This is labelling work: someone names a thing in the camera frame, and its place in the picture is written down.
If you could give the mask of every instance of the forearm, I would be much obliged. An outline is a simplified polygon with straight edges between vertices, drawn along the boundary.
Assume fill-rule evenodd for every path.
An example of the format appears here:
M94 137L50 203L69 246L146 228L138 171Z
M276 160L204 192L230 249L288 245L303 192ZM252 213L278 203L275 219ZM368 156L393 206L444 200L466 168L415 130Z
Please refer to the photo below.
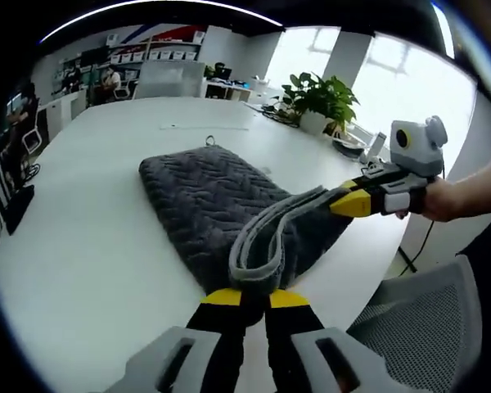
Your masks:
M491 163L452 186L455 218L491 213Z

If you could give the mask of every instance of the white pot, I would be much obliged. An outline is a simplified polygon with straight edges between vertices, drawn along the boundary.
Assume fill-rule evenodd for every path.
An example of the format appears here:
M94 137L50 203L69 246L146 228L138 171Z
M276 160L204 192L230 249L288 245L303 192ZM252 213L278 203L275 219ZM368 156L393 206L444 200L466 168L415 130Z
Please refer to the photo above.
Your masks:
M306 111L300 118L300 128L313 136L322 135L327 123L326 116L317 112Z

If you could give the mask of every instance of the human hand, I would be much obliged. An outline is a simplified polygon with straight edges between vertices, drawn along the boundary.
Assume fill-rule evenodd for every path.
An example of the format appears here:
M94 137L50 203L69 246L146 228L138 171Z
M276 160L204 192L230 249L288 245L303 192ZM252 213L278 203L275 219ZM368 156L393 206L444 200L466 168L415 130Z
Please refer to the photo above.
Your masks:
M458 198L453 185L442 178L437 178L426 187L422 215L427 219L447 223L457 217ZM396 213L399 219L408 215L406 210Z

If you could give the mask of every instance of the window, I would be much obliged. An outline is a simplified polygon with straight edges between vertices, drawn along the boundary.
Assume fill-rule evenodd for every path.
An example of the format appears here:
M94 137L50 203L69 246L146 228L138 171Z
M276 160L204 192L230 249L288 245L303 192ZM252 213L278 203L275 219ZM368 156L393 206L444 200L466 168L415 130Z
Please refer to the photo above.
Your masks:
M360 101L354 107L355 123L369 133L382 132L389 137L393 120L423 123L438 115L448 133L446 168L453 167L475 106L476 84L470 77L427 50L378 34L353 92Z
M335 27L299 27L282 34L269 63L271 88L291 84L289 75L314 72L322 76L340 33Z

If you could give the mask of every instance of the gray quilted mat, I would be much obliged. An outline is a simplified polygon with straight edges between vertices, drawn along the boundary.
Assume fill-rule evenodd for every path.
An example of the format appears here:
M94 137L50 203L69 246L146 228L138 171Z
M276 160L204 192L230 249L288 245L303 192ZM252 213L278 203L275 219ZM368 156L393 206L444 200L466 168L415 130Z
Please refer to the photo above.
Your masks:
M219 146L147 158L139 172L169 240L206 293L231 286L229 252L244 225L290 196L262 172ZM286 228L280 287L289 286L313 266L350 222L316 210Z

